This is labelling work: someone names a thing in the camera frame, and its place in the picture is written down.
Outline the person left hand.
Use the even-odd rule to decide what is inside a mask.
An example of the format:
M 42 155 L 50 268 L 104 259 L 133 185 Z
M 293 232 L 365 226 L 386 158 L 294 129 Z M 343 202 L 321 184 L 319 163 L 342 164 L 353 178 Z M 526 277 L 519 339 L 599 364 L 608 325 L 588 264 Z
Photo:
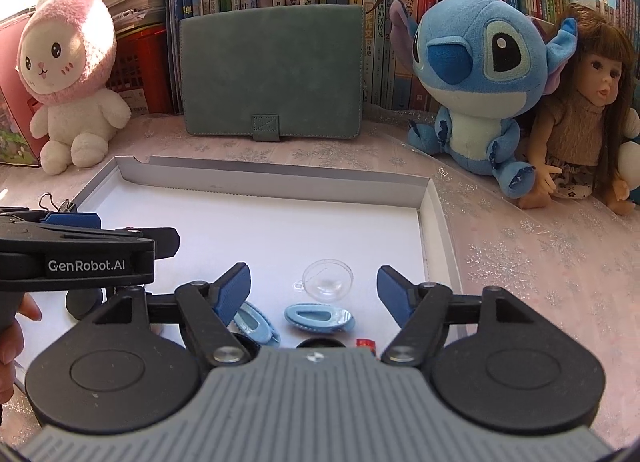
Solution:
M 17 312 L 29 320 L 40 321 L 41 311 L 32 296 L 26 293 Z M 0 404 L 8 402 L 14 393 L 14 359 L 23 352 L 24 338 L 20 324 L 13 320 L 8 329 L 1 332 L 0 343 Z

